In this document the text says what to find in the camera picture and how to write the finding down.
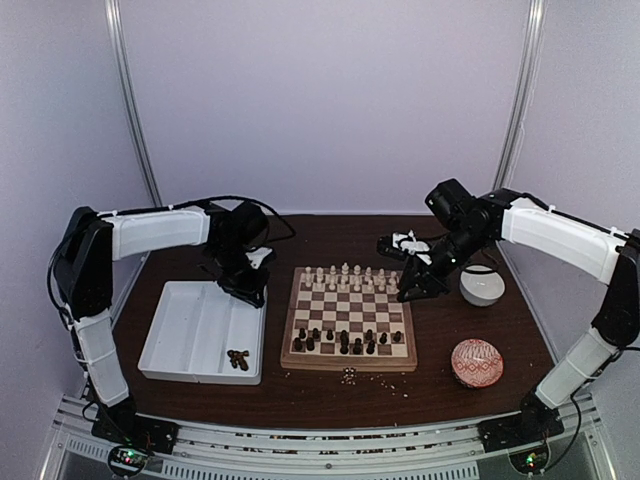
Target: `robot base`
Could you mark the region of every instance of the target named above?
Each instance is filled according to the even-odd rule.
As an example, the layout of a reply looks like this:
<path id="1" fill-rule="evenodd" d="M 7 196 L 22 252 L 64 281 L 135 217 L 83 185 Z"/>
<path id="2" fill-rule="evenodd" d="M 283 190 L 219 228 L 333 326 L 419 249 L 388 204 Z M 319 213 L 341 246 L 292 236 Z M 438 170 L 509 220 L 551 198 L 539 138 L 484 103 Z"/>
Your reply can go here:
<path id="1" fill-rule="evenodd" d="M 554 418 L 545 422 L 544 431 L 526 432 L 523 428 L 522 414 L 485 420 L 478 424 L 478 433 L 486 453 L 511 449 L 554 437 L 564 432 L 562 421 Z"/>

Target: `white bowl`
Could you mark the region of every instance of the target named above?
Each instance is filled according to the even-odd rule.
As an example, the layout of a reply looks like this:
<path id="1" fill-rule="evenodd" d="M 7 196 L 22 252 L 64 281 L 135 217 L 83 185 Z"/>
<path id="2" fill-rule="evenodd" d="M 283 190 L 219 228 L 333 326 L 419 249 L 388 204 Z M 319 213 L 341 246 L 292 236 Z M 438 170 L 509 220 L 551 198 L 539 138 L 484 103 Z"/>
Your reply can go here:
<path id="1" fill-rule="evenodd" d="M 484 265 L 471 265 L 467 270 L 487 272 L 491 270 Z M 476 307 L 488 307 L 498 301 L 504 294 L 504 280 L 498 273 L 474 275 L 462 272 L 460 275 L 460 292 L 467 302 Z"/>

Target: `dark wooden tabletop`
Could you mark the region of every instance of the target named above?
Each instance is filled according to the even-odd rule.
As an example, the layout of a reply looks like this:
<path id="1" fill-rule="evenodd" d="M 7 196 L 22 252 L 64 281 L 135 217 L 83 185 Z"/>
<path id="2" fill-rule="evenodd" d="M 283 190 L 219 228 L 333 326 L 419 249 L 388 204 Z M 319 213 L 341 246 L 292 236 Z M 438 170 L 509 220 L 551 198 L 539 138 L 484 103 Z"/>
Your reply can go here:
<path id="1" fill-rule="evenodd" d="M 148 380 L 137 369 L 162 288 L 169 280 L 207 280 L 198 267 L 202 247 L 154 252 L 145 265 L 115 329 L 124 375 L 140 413 L 227 425 L 282 428 L 352 428 L 415 425 L 518 408 L 522 396 L 552 367 L 536 323 L 501 257 L 506 293 L 490 308 L 469 305 L 451 275 L 452 293 L 411 304 L 418 349 L 413 373 L 366 374 L 341 384 L 341 372 L 286 371 L 280 348 L 295 267 L 350 265 L 401 269 L 376 253 L 380 235 L 415 229 L 442 233 L 433 217 L 291 216 L 293 240 L 274 244 L 262 368 L 258 386 L 204 385 Z M 505 362 L 497 384 L 481 390 L 460 385 L 451 373 L 456 344 L 481 338 Z"/>

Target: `metal frame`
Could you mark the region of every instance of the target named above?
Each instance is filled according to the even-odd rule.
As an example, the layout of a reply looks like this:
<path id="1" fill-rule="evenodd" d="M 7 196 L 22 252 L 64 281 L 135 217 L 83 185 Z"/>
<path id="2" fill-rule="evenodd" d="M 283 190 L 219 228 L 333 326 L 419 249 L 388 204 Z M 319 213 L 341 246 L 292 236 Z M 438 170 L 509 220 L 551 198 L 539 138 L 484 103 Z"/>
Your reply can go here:
<path id="1" fill-rule="evenodd" d="M 582 396 L 578 403 L 583 413 L 581 431 L 589 441 L 598 476 L 601 480 L 615 480 L 606 436 L 591 396 Z M 85 400 L 71 397 L 62 399 L 39 478 L 58 478 L 66 452 L 99 462 L 106 458 L 113 445 L 91 436 L 91 422 L 82 418 L 86 404 Z M 94 406 L 86 414 L 92 418 L 96 412 Z M 561 437 L 570 437 L 577 422 L 574 406 L 564 405 L 560 415 L 566 429 Z M 467 477 L 452 478 L 472 480 L 478 478 L 478 461 L 508 453 L 484 453 L 476 426 L 486 418 L 351 430 L 278 430 L 177 421 L 180 430 L 173 455 L 157 454 L 145 472 L 162 478 L 201 480 L 403 480 L 412 476 L 446 478 L 439 472 L 464 471 Z"/>
<path id="2" fill-rule="evenodd" d="M 109 36 L 111 37 L 113 52 L 116 56 L 118 73 L 120 75 L 120 86 L 122 87 L 122 96 L 124 97 L 127 110 L 127 120 L 129 121 L 129 130 L 131 132 L 131 138 L 133 139 L 136 157 L 140 164 L 140 170 L 142 171 L 142 177 L 149 197 L 155 207 L 160 207 L 162 206 L 160 189 L 158 188 L 158 183 L 156 182 L 153 168 L 151 167 L 149 150 L 144 140 L 140 115 L 133 94 L 133 83 L 131 81 L 131 72 L 129 71 L 129 61 L 127 59 L 124 33 L 122 30 L 122 20 L 120 18 L 120 2 L 119 0 L 105 0 L 105 7 L 107 10 Z"/>
<path id="3" fill-rule="evenodd" d="M 524 39 L 516 96 L 513 101 L 507 135 L 502 146 L 498 171 L 493 182 L 494 190 L 506 187 L 511 182 L 510 175 L 522 141 L 522 122 L 533 92 L 533 80 L 540 54 L 545 4 L 546 0 L 531 0 L 529 6 L 529 20 Z"/>

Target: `lavender wall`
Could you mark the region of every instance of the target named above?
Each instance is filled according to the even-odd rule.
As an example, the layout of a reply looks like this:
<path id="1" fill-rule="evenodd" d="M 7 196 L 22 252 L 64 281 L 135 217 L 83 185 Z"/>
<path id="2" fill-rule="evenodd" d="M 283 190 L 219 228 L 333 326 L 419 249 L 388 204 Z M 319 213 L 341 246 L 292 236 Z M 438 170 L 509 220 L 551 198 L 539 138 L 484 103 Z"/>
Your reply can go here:
<path id="1" fill-rule="evenodd" d="M 551 0 L 512 187 L 605 226 L 640 227 L 640 4 Z M 605 288 L 532 250 L 508 249 L 554 350 L 586 330 Z M 640 357 L 594 384 L 624 479 L 640 471 Z"/>
<path id="2" fill-rule="evenodd" d="M 165 202 L 420 212 L 487 191 L 529 2 L 125 0 L 136 98 Z"/>
<path id="3" fill-rule="evenodd" d="M 34 478 L 81 370 L 45 270 L 73 209 L 148 204 L 104 3 L 0 0 L 0 478 Z M 116 292 L 135 260 L 118 265 Z"/>

